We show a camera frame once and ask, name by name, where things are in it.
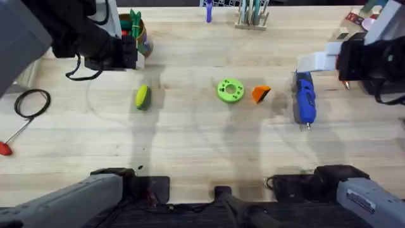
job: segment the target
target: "orange block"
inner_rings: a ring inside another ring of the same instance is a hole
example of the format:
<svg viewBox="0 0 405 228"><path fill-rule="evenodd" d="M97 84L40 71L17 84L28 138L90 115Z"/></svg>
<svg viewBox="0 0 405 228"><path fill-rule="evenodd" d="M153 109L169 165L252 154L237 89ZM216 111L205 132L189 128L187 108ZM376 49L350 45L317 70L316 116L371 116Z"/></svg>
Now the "orange block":
<svg viewBox="0 0 405 228"><path fill-rule="evenodd" d="M270 90L271 90L271 87L267 86L267 85L256 86L253 89L252 97L255 100L255 102L258 104L258 103L260 103L260 101L262 101L265 98L265 96L268 94L268 92Z"/></svg>

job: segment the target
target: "red object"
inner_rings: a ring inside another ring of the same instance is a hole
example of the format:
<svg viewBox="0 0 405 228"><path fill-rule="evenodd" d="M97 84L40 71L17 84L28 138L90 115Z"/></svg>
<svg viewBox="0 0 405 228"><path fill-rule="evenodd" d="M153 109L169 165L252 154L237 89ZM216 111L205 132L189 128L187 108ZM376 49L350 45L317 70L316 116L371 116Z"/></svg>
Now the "red object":
<svg viewBox="0 0 405 228"><path fill-rule="evenodd" d="M361 22L363 22L364 18L362 18L359 15L355 15L354 13L349 13L346 16L346 20L349 20L349 21L351 21L351 22L353 22L353 23L355 23L357 25L361 25Z"/></svg>
<svg viewBox="0 0 405 228"><path fill-rule="evenodd" d="M0 155L10 156L12 154L13 152L11 151L10 147L4 142L0 142Z"/></svg>

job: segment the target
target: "metal rod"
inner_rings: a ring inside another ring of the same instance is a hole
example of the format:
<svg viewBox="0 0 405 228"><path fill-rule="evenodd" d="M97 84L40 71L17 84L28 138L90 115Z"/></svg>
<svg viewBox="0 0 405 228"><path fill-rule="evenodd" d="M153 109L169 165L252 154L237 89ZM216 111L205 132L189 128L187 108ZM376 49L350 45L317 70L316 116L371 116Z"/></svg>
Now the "metal rod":
<svg viewBox="0 0 405 228"><path fill-rule="evenodd" d="M15 136L17 136L22 130L24 130L24 129L28 126L28 124L31 124L32 120L33 120L33 119L28 120L28 122L25 123L24 126L22 126L22 127L20 128L20 130L18 130L17 132L15 132L15 133L5 142L5 144L7 144L8 142L10 142L10 140L12 140Z"/></svg>

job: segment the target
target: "pen holder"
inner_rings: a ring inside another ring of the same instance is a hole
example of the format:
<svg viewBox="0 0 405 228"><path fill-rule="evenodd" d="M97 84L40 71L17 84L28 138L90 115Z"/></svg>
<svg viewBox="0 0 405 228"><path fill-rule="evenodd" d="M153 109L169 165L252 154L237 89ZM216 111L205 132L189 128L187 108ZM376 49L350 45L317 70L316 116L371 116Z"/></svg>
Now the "pen holder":
<svg viewBox="0 0 405 228"><path fill-rule="evenodd" d="M235 22L235 28L248 30L266 30L266 23L269 16L267 6L269 0L263 3L263 10L260 9L260 1L256 0L240 1L238 12L236 13L238 20Z"/></svg>
<svg viewBox="0 0 405 228"><path fill-rule="evenodd" d="M131 17L128 13L121 14L120 20L126 20L128 22L131 21ZM137 48L140 54L145 56L145 58L149 57L153 51L153 41L150 36L147 35L146 26L144 21L140 19L139 21L139 28L140 28L140 35L136 38L137 40Z"/></svg>

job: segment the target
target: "yellow object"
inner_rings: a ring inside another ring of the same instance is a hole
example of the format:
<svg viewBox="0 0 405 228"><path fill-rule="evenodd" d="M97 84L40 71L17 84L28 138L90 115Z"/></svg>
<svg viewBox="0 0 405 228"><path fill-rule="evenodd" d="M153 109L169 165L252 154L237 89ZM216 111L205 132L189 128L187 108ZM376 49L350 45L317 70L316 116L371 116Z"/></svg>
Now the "yellow object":
<svg viewBox="0 0 405 228"><path fill-rule="evenodd" d="M146 110L151 104L151 89L147 85L141 85L137 92L135 105L138 110Z"/></svg>

